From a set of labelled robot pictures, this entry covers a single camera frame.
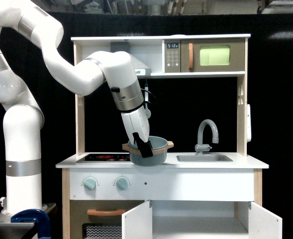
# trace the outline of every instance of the blue clamp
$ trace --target blue clamp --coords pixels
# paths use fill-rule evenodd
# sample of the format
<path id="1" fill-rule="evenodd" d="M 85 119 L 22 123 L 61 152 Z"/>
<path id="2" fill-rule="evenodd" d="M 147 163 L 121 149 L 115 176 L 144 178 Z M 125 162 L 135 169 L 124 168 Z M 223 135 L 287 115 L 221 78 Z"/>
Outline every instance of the blue clamp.
<path id="1" fill-rule="evenodd" d="M 12 223 L 36 222 L 39 239 L 51 239 L 50 219 L 48 215 L 40 209 L 28 209 L 13 215 L 10 219 Z"/>

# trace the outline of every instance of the black induction cooktop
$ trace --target black induction cooktop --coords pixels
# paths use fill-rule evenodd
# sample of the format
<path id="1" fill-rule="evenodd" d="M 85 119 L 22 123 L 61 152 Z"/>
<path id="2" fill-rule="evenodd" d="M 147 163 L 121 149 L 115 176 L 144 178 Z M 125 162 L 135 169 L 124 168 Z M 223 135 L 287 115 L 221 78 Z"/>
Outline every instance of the black induction cooktop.
<path id="1" fill-rule="evenodd" d="M 90 153 L 87 156 L 79 159 L 77 163 L 97 163 L 97 162 L 130 162 L 128 153 Z"/>

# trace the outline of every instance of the mint green knob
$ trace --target mint green knob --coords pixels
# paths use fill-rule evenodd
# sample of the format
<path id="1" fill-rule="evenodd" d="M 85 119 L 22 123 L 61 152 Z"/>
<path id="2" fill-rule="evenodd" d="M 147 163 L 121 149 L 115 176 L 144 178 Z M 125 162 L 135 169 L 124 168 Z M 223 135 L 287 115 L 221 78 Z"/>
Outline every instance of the mint green knob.
<path id="1" fill-rule="evenodd" d="M 129 181 L 126 177 L 118 177 L 115 181 L 115 186 L 118 190 L 126 190 L 129 185 Z"/>
<path id="2" fill-rule="evenodd" d="M 85 188 L 93 190 L 96 187 L 97 183 L 94 177 L 88 177 L 83 181 L 83 185 L 85 186 Z"/>

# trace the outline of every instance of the black backdrop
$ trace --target black backdrop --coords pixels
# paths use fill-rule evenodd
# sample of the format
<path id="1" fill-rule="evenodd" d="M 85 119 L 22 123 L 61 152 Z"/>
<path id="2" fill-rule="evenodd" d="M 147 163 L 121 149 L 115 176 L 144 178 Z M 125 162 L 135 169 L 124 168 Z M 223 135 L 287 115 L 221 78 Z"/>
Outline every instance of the black backdrop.
<path id="1" fill-rule="evenodd" d="M 51 13 L 64 26 L 58 50 L 73 63 L 72 36 L 196 35 L 250 33 L 248 103 L 252 141 L 248 154 L 270 165 L 264 170 L 263 206 L 284 219 L 284 238 L 293 238 L 293 14 L 219 16 L 125 16 Z M 48 73 L 41 51 L 14 30 L 4 28 L 0 47 L 13 71 L 25 80 L 45 115 L 42 137 L 43 202 L 56 202 L 53 239 L 62 238 L 61 170 L 55 164 L 75 153 L 74 94 Z M 236 150 L 236 80 L 149 79 L 157 97 L 151 105 L 151 135 L 174 142 L 171 151 L 193 151 L 204 119 L 215 121 L 219 144 Z M 0 197 L 5 195 L 5 155 L 0 105 Z M 211 142 L 205 130 L 204 141 Z M 86 97 L 87 151 L 120 151 L 127 142 L 121 118 L 106 85 Z"/>

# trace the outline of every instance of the gray faucet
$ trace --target gray faucet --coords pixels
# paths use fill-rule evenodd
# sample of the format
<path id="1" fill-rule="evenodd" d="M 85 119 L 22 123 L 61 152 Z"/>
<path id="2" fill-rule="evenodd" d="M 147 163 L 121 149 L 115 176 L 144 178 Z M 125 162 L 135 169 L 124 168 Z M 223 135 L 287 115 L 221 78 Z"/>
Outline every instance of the gray faucet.
<path id="1" fill-rule="evenodd" d="M 206 125 L 209 125 L 211 128 L 212 142 L 213 143 L 219 142 L 218 129 L 217 129 L 216 124 L 210 119 L 205 119 L 203 122 L 200 123 L 199 128 L 198 128 L 197 144 L 195 145 L 195 151 L 197 152 L 196 155 L 201 155 L 202 152 L 208 152 L 211 149 L 209 144 L 202 143 L 202 135 L 203 135 L 203 131 L 204 131 L 204 128 Z"/>

